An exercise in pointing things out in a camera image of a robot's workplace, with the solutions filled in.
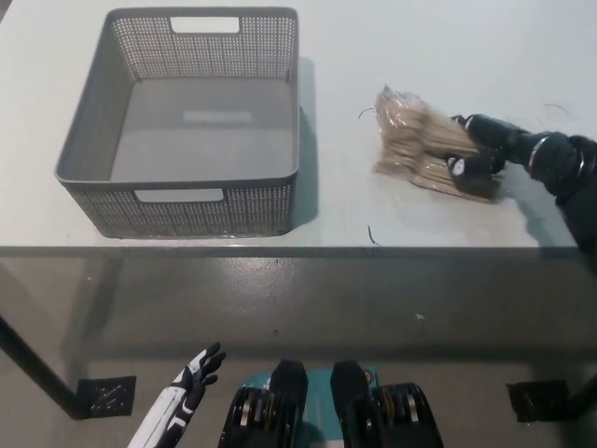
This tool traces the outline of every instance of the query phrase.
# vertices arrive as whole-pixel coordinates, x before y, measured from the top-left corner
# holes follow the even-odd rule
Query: basket handle hole
[[[185,110],[183,122],[187,124],[251,124],[253,115],[245,110]]]
[[[179,34],[231,35],[241,31],[238,17],[171,17],[170,24]]]
[[[222,189],[139,189],[141,203],[213,203],[224,199]]]

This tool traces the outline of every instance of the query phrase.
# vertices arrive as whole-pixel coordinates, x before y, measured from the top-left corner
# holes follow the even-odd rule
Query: gray floor
[[[356,357],[384,383],[419,383],[447,448],[597,446],[593,417],[521,425],[506,392],[533,379],[575,387],[597,372],[595,279],[567,260],[537,270],[526,259],[5,259],[0,290],[0,313],[69,384],[138,378],[132,417],[72,422],[0,357],[2,446],[126,446],[214,340],[229,359],[183,447],[215,446],[236,388],[280,357]]]
[[[4,18],[9,5],[10,0],[0,0],[0,21]]]

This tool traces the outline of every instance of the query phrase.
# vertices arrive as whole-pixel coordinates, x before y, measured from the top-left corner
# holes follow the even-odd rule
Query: plastic bag
[[[406,177],[412,184],[466,199],[488,202],[500,177],[456,181],[446,159],[470,156],[483,147],[455,121],[444,117],[416,95],[385,87],[375,103],[383,150],[374,170]]]

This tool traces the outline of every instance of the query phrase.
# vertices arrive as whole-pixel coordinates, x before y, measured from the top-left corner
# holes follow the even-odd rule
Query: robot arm
[[[485,115],[454,117],[487,148],[469,158],[448,158],[457,178],[494,175],[510,161],[556,197],[566,224],[585,253],[597,254],[597,143],[580,135],[529,133]]]
[[[129,448],[174,448],[199,406],[205,387],[217,380],[225,353],[215,343],[203,350],[161,391],[132,437]]]

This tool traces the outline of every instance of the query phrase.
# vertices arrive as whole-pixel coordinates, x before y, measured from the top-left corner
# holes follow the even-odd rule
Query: gray plastic basket
[[[56,176],[108,237],[285,233],[298,68],[293,9],[112,11]]]

